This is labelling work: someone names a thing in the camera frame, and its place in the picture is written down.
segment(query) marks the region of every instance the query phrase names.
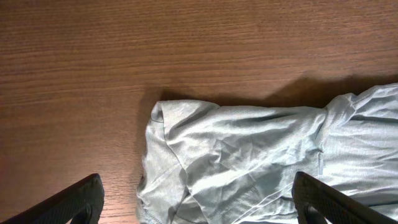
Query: cloth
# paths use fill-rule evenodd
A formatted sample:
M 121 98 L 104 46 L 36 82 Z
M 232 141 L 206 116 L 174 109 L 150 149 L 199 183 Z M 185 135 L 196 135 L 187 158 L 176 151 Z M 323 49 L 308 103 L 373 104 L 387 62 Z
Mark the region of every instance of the cloth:
M 325 108 L 160 101 L 146 129 L 141 223 L 297 223 L 304 171 L 398 220 L 398 83 Z

